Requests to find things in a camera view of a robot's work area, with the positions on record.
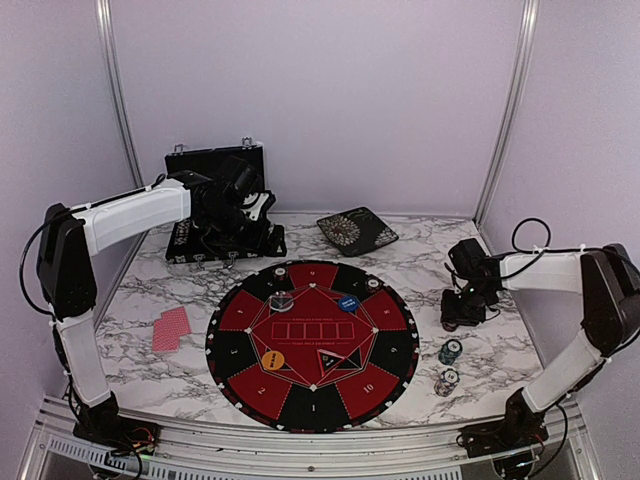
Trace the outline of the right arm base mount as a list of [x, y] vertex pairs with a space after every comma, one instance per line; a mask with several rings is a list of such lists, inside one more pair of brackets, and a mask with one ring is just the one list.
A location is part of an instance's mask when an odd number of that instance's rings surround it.
[[503, 453], [517, 448], [542, 443], [549, 438], [545, 426], [515, 433], [503, 421], [467, 425], [460, 429], [456, 443], [464, 448], [469, 458]]

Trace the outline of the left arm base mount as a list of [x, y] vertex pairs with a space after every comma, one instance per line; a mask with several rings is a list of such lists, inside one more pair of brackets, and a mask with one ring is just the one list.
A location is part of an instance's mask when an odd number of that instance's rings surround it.
[[156, 423], [122, 418], [120, 424], [107, 433], [76, 423], [73, 435], [77, 438], [111, 447], [114, 456], [125, 454], [151, 454], [156, 448], [160, 426]]

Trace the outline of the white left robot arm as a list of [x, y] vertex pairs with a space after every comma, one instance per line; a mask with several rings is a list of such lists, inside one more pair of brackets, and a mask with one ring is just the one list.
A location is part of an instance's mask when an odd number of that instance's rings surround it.
[[36, 274], [47, 302], [42, 312], [52, 318], [56, 352], [79, 407], [77, 425], [90, 438], [116, 445], [140, 426], [120, 416], [102, 368], [94, 327], [93, 257], [122, 240], [184, 220], [219, 232], [236, 250], [283, 256], [284, 230], [266, 217], [275, 196], [259, 190], [258, 180], [251, 167], [213, 177], [183, 170], [98, 202], [48, 208], [30, 238], [40, 243]]

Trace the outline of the orange big blind button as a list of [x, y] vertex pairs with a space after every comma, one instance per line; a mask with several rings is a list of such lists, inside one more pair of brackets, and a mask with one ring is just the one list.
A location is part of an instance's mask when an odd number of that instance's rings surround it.
[[266, 371], [278, 371], [285, 365], [285, 357], [279, 351], [270, 350], [262, 355], [261, 365]]

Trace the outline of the clear round dealer button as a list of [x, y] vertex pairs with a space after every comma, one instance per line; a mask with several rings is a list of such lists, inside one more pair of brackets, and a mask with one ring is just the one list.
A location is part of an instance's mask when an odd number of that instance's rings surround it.
[[294, 297], [288, 292], [276, 292], [269, 297], [269, 306], [275, 312], [287, 312], [294, 306]]

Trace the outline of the blue small blind button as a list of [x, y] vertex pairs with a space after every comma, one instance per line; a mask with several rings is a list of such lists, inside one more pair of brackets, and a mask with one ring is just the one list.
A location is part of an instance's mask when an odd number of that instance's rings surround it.
[[338, 300], [338, 306], [342, 311], [354, 312], [359, 307], [359, 301], [354, 296], [344, 296]]

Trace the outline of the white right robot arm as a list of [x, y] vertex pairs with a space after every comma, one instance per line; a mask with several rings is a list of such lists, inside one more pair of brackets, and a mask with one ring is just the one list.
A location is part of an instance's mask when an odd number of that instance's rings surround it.
[[[463, 446], [477, 456], [544, 437], [545, 415], [577, 393], [635, 344], [639, 334], [639, 274], [624, 247], [574, 247], [490, 255], [468, 221], [437, 220], [434, 250], [452, 288], [442, 292], [440, 322], [470, 352], [475, 367], [456, 385], [438, 384], [440, 418], [462, 425]], [[556, 308], [569, 343], [540, 371], [525, 368], [533, 356], [512, 294], [566, 300]]]

